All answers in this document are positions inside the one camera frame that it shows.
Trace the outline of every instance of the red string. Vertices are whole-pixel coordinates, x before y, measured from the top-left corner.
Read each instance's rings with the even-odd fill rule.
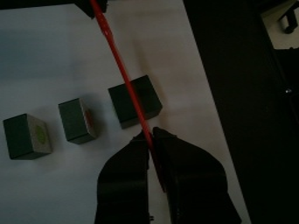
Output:
[[[143,132],[144,132],[144,138],[146,138],[146,141],[147,141],[147,144],[148,144],[148,149],[150,149],[151,154],[152,154],[156,175],[158,175],[158,178],[159,178],[159,181],[160,181],[162,188],[164,190],[162,167],[159,165],[156,154],[155,154],[154,139],[152,139],[152,134],[151,134],[150,127],[148,127],[148,124],[147,124],[147,121],[146,121],[146,114],[144,114],[144,111],[143,111],[143,107],[142,107],[142,104],[138,100],[136,91],[135,91],[132,83],[130,81],[126,66],[124,66],[120,54],[118,52],[118,47],[116,47],[116,44],[115,44],[112,31],[110,30],[108,21],[106,19],[103,11],[99,7],[98,1],[96,0],[90,0],[90,2],[91,2],[91,6],[92,6],[92,9],[94,9],[94,12],[95,12],[95,16],[96,16],[96,19],[98,19],[98,24],[99,24],[100,30],[102,30],[106,38],[107,38],[107,42],[108,42],[111,51],[112,51],[114,56],[115,56],[119,71],[122,73],[122,76],[123,76],[123,79],[124,79],[124,82],[126,82],[127,92],[130,94],[130,97],[131,97],[131,100],[132,100],[132,103],[134,103],[134,106],[135,106],[135,112],[136,112],[136,115],[138,115],[139,122],[142,124]]]

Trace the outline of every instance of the green block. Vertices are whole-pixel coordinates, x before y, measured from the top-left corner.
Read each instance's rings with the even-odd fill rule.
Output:
[[[34,116],[6,119],[4,133],[11,159],[31,160],[52,153],[46,123]]]
[[[90,109],[80,98],[59,104],[60,119],[66,138],[71,143],[84,144],[98,135],[94,128]]]
[[[159,115],[163,109],[163,104],[160,103],[148,75],[132,80],[131,83],[144,109],[144,118],[151,119]],[[124,129],[136,125],[139,123],[138,115],[126,84],[110,88],[108,92],[122,128]]]

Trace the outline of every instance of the white surface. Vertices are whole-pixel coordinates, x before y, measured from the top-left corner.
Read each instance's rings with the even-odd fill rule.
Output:
[[[163,102],[150,126],[200,146],[222,162],[243,223],[249,212],[182,0],[119,0],[107,20],[131,79],[150,75]],[[0,11],[0,119],[28,113],[48,124],[54,153],[10,160],[0,129],[0,223],[94,223],[100,169],[140,132],[120,129],[108,88],[123,83],[96,20],[75,5]],[[82,97],[98,140],[66,141],[58,104]],[[166,196],[150,177],[152,223],[168,224]]]

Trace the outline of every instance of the small box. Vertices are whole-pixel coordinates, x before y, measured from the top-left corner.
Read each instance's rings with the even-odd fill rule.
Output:
[[[152,82],[148,75],[144,75],[143,77],[132,80],[131,83],[144,109],[144,118],[150,119],[158,116],[163,109],[163,104],[155,92]],[[123,129],[128,128],[130,126],[138,124],[139,121],[126,84],[110,88],[108,92],[114,102],[120,126]]]
[[[71,143],[84,144],[98,135],[91,119],[90,109],[80,98],[59,104],[60,119],[66,138]]]
[[[46,123],[34,116],[6,119],[4,133],[11,159],[32,160],[52,153]]]

